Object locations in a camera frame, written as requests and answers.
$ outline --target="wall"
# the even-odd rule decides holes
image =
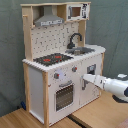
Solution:
[[[128,74],[128,1],[90,0],[86,43],[105,47],[103,75]],[[1,0],[0,1],[0,116],[25,101],[22,59],[24,55],[20,4],[69,2],[68,0]]]

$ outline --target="oven window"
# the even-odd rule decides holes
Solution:
[[[56,111],[73,103],[73,85],[56,92]]]
[[[72,17],[80,16],[81,7],[72,7]]]

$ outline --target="wooden toy kitchen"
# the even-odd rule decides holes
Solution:
[[[22,4],[26,108],[46,128],[100,96],[105,49],[85,44],[90,2]]]

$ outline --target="wooden table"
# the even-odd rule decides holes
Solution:
[[[87,128],[115,128],[128,118],[128,104],[120,104],[102,92],[99,99],[74,112],[71,117]]]
[[[37,119],[23,109],[0,118],[0,128],[44,128]],[[64,118],[50,128],[81,128],[69,118]]]

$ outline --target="oven door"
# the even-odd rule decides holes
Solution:
[[[54,124],[79,108],[79,86],[72,80],[49,88],[49,123]]]
[[[83,4],[67,5],[67,20],[82,19],[82,6]]]

